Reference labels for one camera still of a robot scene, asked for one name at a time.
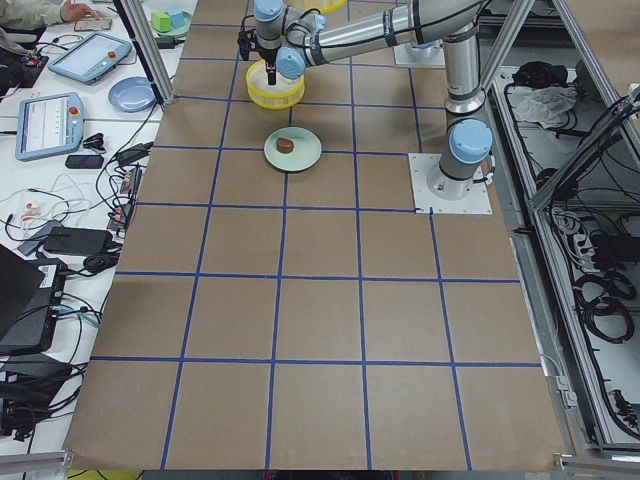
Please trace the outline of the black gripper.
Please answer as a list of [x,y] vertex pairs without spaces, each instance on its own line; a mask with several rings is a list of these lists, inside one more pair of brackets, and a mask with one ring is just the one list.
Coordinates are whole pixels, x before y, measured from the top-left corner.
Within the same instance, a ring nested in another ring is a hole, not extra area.
[[267,39],[260,36],[256,29],[241,30],[237,40],[240,56],[249,60],[251,52],[257,53],[266,63],[268,84],[277,83],[276,57],[280,48],[280,38]]

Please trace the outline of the person's hand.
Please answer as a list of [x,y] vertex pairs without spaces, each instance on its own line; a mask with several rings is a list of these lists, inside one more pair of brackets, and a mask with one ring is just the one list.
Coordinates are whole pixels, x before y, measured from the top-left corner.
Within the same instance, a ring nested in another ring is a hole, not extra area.
[[60,6],[60,18],[63,23],[72,23],[84,19],[101,19],[101,15],[85,3],[66,0]]

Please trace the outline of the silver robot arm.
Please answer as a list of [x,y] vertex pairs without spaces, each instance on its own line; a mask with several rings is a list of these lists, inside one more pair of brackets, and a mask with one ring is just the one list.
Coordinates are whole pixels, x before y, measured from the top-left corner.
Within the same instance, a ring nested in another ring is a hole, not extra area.
[[477,44],[480,1],[410,1],[376,14],[329,27],[316,9],[301,10],[283,1],[257,1],[237,43],[242,59],[257,53],[266,63],[267,80],[295,80],[306,69],[403,44],[441,41],[447,80],[445,109],[448,151],[437,167],[443,178],[471,180],[489,156],[493,135],[476,118],[485,91]]

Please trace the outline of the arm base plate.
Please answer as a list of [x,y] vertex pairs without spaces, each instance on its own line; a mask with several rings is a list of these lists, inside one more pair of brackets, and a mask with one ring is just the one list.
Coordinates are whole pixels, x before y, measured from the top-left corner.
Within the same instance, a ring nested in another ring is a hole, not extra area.
[[452,180],[440,170],[441,154],[410,153],[414,210],[422,214],[491,215],[488,182],[477,166],[472,178]]
[[444,69],[444,50],[440,41],[414,46],[405,43],[394,47],[395,63],[404,68]]

